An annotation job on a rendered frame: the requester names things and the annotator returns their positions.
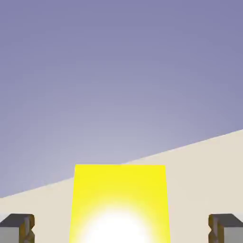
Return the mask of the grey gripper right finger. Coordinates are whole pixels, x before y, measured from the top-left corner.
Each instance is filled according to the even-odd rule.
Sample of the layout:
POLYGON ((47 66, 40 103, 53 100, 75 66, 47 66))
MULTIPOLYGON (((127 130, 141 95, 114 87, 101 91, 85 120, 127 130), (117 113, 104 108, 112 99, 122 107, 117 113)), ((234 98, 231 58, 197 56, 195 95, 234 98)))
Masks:
POLYGON ((208 226, 208 243, 243 243, 243 222, 233 214, 210 214, 208 226))

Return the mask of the small yellow cube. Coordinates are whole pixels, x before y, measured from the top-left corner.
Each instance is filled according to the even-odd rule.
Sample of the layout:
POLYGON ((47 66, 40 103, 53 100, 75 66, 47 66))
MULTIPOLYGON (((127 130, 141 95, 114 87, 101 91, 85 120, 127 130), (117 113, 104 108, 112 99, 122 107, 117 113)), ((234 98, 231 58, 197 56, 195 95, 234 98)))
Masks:
POLYGON ((69 243, 171 243, 166 167, 76 165, 69 243))

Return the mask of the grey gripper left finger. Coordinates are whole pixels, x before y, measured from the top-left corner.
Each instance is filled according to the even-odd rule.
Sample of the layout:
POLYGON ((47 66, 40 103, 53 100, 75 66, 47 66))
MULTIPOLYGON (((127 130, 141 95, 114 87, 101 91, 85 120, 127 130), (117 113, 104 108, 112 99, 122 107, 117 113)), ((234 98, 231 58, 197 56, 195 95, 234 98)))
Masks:
POLYGON ((0 243, 35 243, 33 214, 0 214, 0 243))

